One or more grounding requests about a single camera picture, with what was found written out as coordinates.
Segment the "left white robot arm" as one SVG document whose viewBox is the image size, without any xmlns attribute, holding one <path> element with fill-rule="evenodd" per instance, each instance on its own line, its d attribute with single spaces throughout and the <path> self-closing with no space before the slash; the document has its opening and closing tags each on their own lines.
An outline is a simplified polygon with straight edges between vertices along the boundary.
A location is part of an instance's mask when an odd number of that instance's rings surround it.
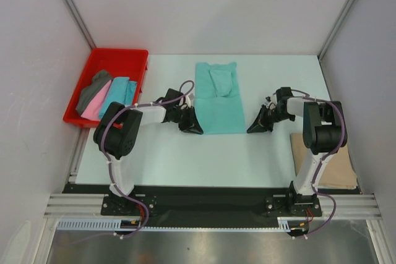
<svg viewBox="0 0 396 264">
<path fill-rule="evenodd" d="M 184 133 L 204 133 L 188 94 L 172 88 L 150 103 L 126 106 L 112 102 L 94 132 L 93 140 L 108 165 L 110 191 L 117 195 L 114 205 L 125 215 L 136 209 L 137 200 L 130 195 L 135 183 L 123 173 L 121 163 L 134 148 L 140 127 L 167 122 L 176 123 Z"/>
</svg>

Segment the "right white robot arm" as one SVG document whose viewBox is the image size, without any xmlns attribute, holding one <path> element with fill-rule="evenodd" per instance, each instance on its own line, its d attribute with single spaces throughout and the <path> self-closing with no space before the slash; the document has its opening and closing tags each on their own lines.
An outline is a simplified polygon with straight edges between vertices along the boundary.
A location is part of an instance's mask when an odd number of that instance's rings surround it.
<svg viewBox="0 0 396 264">
<path fill-rule="evenodd" d="M 328 162 L 348 139 L 342 104 L 311 98 L 302 91 L 301 96 L 293 93 L 292 88 L 281 87 L 268 96 L 247 133 L 272 132 L 278 122 L 294 121 L 297 116 L 303 119 L 303 143 L 308 152 L 285 196 L 268 198 L 266 208 L 278 215 L 303 216 L 311 211 L 320 216 L 318 182 Z"/>
</svg>

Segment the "mint green t shirt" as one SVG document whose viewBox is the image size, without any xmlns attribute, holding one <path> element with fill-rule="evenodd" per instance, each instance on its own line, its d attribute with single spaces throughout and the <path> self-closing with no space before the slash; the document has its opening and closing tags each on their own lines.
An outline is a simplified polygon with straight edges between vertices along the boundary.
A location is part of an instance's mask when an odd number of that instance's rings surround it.
<svg viewBox="0 0 396 264">
<path fill-rule="evenodd" d="M 194 108 L 206 135 L 245 133 L 236 66 L 235 62 L 196 64 Z"/>
</svg>

